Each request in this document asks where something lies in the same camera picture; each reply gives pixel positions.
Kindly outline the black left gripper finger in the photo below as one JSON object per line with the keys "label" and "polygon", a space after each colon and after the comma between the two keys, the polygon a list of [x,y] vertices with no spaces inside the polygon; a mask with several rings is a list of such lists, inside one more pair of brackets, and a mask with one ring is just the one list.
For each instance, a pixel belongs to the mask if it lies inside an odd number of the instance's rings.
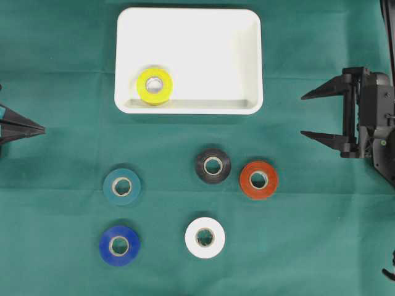
{"label": "black left gripper finger", "polygon": [[1,123],[12,124],[17,126],[24,126],[38,130],[44,130],[45,127],[30,120],[29,118],[21,116],[21,114],[1,104]]}
{"label": "black left gripper finger", "polygon": [[1,128],[1,144],[7,142],[16,141],[18,139],[30,138],[33,136],[38,136],[44,134],[44,129],[32,129],[32,128],[22,128],[22,129],[11,129],[11,128]]}

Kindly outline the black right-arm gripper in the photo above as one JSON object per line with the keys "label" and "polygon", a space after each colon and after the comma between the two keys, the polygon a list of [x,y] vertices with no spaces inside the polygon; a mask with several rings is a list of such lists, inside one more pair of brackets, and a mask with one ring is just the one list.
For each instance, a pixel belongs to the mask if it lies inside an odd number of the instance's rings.
{"label": "black right-arm gripper", "polygon": [[344,158],[394,158],[394,87],[389,76],[366,67],[344,68],[301,99],[344,98],[343,135],[301,131]]}

